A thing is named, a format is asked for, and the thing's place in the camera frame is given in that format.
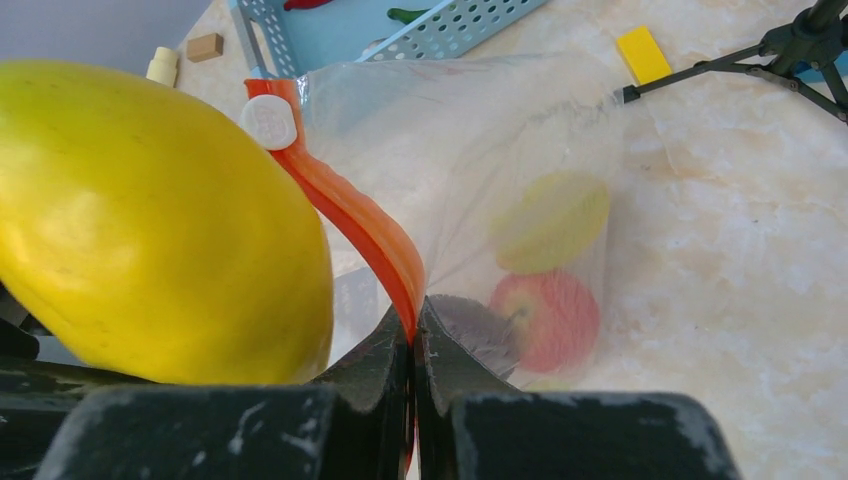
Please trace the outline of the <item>dark red toy fruit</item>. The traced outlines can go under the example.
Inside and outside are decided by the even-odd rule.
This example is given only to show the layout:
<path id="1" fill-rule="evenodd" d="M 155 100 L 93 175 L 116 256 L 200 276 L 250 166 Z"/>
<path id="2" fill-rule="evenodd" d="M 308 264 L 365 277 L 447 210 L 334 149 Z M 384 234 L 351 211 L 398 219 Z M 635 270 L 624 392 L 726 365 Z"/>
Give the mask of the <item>dark red toy fruit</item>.
<path id="1" fill-rule="evenodd" d="M 446 331 L 484 366 L 506 380 L 519 362 L 509 320 L 477 300 L 447 294 L 429 301 Z"/>

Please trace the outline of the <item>yellow toy squash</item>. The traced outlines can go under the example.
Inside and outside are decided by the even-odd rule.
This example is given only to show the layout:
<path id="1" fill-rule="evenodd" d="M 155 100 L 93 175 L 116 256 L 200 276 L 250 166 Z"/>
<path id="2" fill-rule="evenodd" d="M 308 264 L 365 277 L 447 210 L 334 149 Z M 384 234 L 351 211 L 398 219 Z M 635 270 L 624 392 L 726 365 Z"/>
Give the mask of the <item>yellow toy squash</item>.
<path id="1" fill-rule="evenodd" d="M 214 107 L 119 70 L 2 63 L 1 280 L 77 358 L 154 382 L 301 383 L 330 357 L 300 186 Z"/>

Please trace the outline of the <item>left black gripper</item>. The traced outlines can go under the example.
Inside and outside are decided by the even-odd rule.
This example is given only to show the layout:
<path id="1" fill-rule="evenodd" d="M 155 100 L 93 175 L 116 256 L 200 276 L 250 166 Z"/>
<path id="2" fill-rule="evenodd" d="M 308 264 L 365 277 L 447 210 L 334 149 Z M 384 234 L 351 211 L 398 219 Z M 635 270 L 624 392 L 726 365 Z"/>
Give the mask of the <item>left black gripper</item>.
<path id="1" fill-rule="evenodd" d="M 91 391 L 143 384 L 120 373 L 39 361 L 39 339 L 26 329 L 28 312 L 1 290 L 1 477 L 32 479 L 56 432 Z"/>

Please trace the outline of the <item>clear zip top bag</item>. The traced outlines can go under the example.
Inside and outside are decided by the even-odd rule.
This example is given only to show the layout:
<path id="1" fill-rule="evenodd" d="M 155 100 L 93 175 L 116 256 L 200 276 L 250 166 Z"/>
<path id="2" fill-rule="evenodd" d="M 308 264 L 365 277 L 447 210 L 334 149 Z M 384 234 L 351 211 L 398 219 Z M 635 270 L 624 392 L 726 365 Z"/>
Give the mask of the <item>clear zip top bag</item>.
<path id="1" fill-rule="evenodd" d="M 321 212 L 335 315 L 353 343 L 388 308 L 413 319 L 432 295 L 489 308 L 501 279 L 517 274 L 496 264 L 490 224 L 535 179 L 594 175 L 608 185 L 611 211 L 628 123 L 619 82 L 578 51 L 339 63 L 247 80 L 241 122 Z M 592 246 L 553 269 L 591 290 L 601 319 L 609 216 Z M 505 381 L 570 388 L 594 362 L 601 326 L 582 367 L 541 374 L 517 365 Z"/>

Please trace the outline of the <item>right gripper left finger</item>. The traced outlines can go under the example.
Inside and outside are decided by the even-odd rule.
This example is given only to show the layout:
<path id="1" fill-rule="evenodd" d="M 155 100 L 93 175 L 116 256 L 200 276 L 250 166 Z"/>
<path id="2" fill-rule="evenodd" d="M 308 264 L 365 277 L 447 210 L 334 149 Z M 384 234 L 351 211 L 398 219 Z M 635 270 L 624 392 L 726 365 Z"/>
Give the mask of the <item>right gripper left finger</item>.
<path id="1" fill-rule="evenodd" d="M 401 479 L 411 350 L 398 315 L 304 385 L 114 386 L 62 423 L 40 479 Z"/>

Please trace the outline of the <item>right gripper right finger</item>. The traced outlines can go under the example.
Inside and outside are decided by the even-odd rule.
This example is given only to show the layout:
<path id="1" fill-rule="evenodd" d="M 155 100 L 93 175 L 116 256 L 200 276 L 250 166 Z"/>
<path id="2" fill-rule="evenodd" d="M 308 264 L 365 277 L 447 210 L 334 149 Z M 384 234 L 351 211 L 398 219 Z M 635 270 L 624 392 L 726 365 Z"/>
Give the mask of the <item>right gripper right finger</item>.
<path id="1" fill-rule="evenodd" d="M 721 429 L 670 392 L 526 392 L 445 327 L 482 306 L 428 298 L 414 343 L 424 479 L 737 479 Z"/>

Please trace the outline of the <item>red toy apple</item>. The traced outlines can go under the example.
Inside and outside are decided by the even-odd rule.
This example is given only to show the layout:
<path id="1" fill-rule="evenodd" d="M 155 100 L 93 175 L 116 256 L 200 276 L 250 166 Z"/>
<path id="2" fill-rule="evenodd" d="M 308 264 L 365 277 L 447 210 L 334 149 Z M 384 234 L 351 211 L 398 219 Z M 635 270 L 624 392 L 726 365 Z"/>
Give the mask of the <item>red toy apple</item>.
<path id="1" fill-rule="evenodd" d="M 591 357 L 601 312 L 591 290 L 565 270 L 509 274 L 489 308 L 513 330 L 518 367 L 534 373 L 573 371 Z"/>

